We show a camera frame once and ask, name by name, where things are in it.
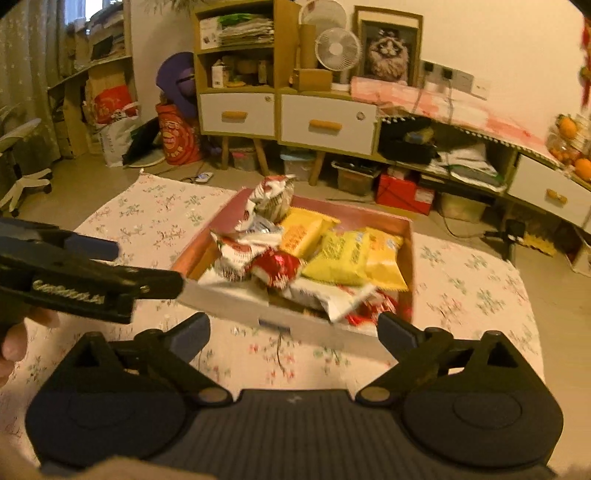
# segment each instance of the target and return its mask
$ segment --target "snack box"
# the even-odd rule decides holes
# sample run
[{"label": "snack box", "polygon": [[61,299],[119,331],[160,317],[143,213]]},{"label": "snack box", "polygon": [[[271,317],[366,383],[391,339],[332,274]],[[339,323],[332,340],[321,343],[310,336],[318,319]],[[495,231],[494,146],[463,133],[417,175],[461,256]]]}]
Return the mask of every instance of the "snack box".
[{"label": "snack box", "polygon": [[[172,269],[186,278],[186,285],[178,298],[189,307],[213,316],[234,320],[250,327],[267,327],[288,333],[295,340],[324,346],[330,349],[367,356],[380,361],[392,361],[392,356],[379,342],[375,330],[368,331],[348,323],[330,323],[328,320],[309,316],[285,307],[249,298],[247,295],[228,295],[197,281],[219,256],[210,230],[232,232],[244,213],[251,189],[239,191],[218,211],[181,253]],[[293,197],[292,206],[315,210],[341,220],[340,230],[354,230],[370,226],[386,233],[401,235],[404,244],[398,252],[398,266],[408,285],[408,292],[398,295],[398,314],[412,322],[413,313],[413,235],[410,220],[385,212],[361,207],[324,202],[303,197]]]}]

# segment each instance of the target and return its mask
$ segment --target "picture frame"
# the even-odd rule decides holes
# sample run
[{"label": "picture frame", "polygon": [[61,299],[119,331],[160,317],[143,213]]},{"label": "picture frame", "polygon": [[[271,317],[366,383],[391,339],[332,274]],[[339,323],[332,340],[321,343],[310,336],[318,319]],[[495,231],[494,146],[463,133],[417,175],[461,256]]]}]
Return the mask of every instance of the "picture frame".
[{"label": "picture frame", "polygon": [[355,5],[352,30],[361,42],[357,76],[417,86],[422,15]]}]

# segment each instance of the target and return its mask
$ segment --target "pink cloth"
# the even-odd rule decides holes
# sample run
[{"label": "pink cloth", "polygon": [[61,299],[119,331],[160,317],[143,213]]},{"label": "pink cloth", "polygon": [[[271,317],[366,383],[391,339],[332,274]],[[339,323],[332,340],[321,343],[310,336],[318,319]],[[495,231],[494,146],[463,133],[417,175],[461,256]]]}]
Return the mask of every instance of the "pink cloth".
[{"label": "pink cloth", "polygon": [[400,83],[383,82],[381,80],[353,77],[351,80],[351,96],[363,103],[373,103],[381,107],[400,106],[408,112],[427,116],[442,123],[477,131],[500,141],[532,150],[556,163],[548,152],[544,140],[536,137],[513,119],[493,112],[484,100],[456,90],[452,93],[453,112],[450,111],[448,96],[445,93],[423,90],[417,107],[419,89]]}]

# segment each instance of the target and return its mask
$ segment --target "plastic storage bin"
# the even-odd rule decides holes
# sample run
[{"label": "plastic storage bin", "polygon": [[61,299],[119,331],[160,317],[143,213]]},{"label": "plastic storage bin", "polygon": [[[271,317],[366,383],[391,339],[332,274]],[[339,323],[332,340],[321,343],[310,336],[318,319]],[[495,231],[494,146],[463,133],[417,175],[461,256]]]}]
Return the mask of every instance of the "plastic storage bin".
[{"label": "plastic storage bin", "polygon": [[295,175],[298,181],[308,181],[314,166],[314,153],[306,148],[282,148],[279,155],[283,160],[285,175]]},{"label": "plastic storage bin", "polygon": [[465,199],[451,193],[441,194],[441,213],[445,218],[478,223],[485,208],[486,203]]},{"label": "plastic storage bin", "polygon": [[258,164],[255,147],[230,147],[234,159],[234,168],[243,171],[255,171]]},{"label": "plastic storage bin", "polygon": [[339,190],[354,195],[365,196],[371,192],[375,177],[379,175],[379,168],[356,167],[336,160],[331,165],[339,171]]}]

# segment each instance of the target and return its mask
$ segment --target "storage box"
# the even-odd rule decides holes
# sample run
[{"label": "storage box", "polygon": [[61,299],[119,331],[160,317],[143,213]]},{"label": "storage box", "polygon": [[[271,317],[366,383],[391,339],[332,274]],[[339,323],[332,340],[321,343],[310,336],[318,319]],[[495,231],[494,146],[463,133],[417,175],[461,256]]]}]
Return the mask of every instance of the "storage box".
[{"label": "storage box", "polygon": [[306,148],[283,148],[279,155],[283,160],[285,175],[295,175],[297,181],[308,181],[316,156]]},{"label": "storage box", "polygon": [[[294,339],[325,346],[355,355],[365,355],[380,361],[392,361],[391,355],[381,345],[375,333],[360,330],[347,323],[330,323],[327,320],[306,316],[295,311],[272,306],[264,301],[252,301],[228,294],[197,283],[219,255],[210,235],[210,230],[233,231],[244,213],[244,205],[251,189],[242,189],[201,230],[185,248],[173,265],[173,270],[187,277],[179,301],[195,309],[215,316],[240,322],[250,327],[271,327],[291,334]],[[339,228],[344,230],[371,226],[393,235],[401,235],[404,244],[398,253],[398,265],[409,291],[398,296],[398,313],[411,322],[413,312],[413,237],[411,222],[402,217],[376,210],[323,202],[294,196],[295,207],[315,210],[339,218]]]},{"label": "storage box", "polygon": [[582,232],[578,228],[574,228],[574,230],[580,240],[580,245],[576,253],[573,255],[567,254],[566,258],[569,259],[570,268],[574,272],[591,277],[591,235]]},{"label": "storage box", "polygon": [[419,187],[410,179],[395,179],[382,173],[379,178],[375,203],[429,215],[434,199],[434,190]]},{"label": "storage box", "polygon": [[258,157],[255,147],[231,147],[230,153],[234,159],[234,168],[243,171],[256,171]]},{"label": "storage box", "polygon": [[336,161],[331,165],[339,171],[339,178],[337,185],[339,190],[349,192],[353,195],[365,196],[371,192],[371,187],[374,185],[375,177],[379,175],[379,170],[376,168],[373,173],[363,173],[340,166]]},{"label": "storage box", "polygon": [[441,194],[441,214],[445,218],[478,223],[486,209],[486,203],[470,200],[451,193]]}]

